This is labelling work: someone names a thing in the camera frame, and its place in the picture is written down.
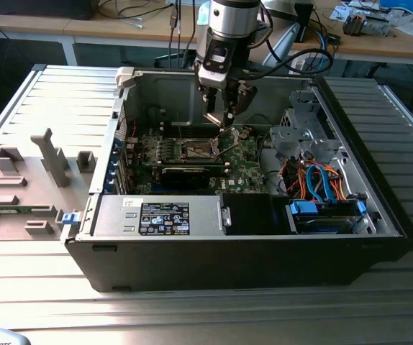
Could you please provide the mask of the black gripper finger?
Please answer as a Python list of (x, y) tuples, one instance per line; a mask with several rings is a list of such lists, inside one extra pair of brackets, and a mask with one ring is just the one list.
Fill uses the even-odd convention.
[(225, 127), (232, 125), (235, 117), (248, 109), (257, 92), (258, 89), (255, 86), (250, 86), (247, 83), (230, 82), (227, 84), (222, 92), (223, 124)]
[(207, 86), (197, 86), (198, 91), (201, 92), (202, 97), (202, 114), (212, 114), (216, 108), (217, 89)]

